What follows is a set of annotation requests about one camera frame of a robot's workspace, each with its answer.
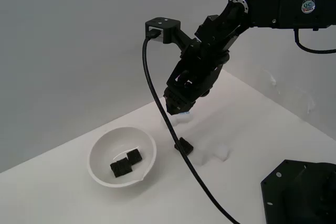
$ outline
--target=white wall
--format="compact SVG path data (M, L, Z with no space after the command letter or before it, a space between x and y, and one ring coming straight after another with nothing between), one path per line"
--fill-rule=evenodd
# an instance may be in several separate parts
M0 0L0 172L152 101L145 21L182 21L190 36L227 0ZM179 60L151 42L162 93Z
M300 41L336 48L336 27L301 30ZM302 51L292 30L253 28L236 40L230 56L227 71L336 139L336 54Z

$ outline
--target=white table surface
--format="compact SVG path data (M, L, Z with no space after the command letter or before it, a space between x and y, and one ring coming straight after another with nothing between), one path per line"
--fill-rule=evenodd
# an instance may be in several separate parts
M241 224L266 223L260 182L284 159L336 163L336 142L222 71L210 94L176 127L203 149L214 141L229 159L196 169ZM0 223L229 223L193 178L154 102L0 174ZM88 174L92 144L117 126L146 129L157 144L148 177L129 188L105 188Z

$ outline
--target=robotic arm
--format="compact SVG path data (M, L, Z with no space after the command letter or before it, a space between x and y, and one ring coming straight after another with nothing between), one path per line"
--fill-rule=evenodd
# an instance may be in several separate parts
M181 59L167 81L164 91L169 114L189 111L199 97L209 94L223 64L229 60L229 48L238 36L250 27L294 29L297 45L299 29L327 28L336 25L336 0L228 0L220 15L208 16L191 39L181 30L181 22L155 18L145 24L146 32L160 30L155 39L164 44L175 43Z

